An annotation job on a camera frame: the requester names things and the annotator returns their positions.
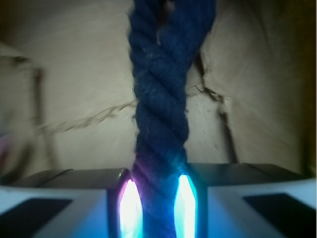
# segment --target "blue light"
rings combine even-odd
[[[175,230],[178,238],[194,238],[196,233],[196,190],[186,175],[179,177],[174,205]]]
[[[143,214],[135,183],[128,181],[119,205],[120,237],[142,238]]]

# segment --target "twisted rope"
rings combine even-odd
[[[186,73],[210,31],[214,0],[175,0],[158,33],[163,0],[134,0],[130,58],[139,102],[132,177],[143,206],[144,237],[174,238],[174,201],[187,161]]]

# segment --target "rope strand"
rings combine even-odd
[[[146,238],[174,238],[174,201],[187,162],[184,142],[186,73],[215,15],[214,0],[175,0],[175,10],[158,34],[162,0],[134,0],[130,15],[130,58],[139,100],[139,135],[132,177],[143,206]]]

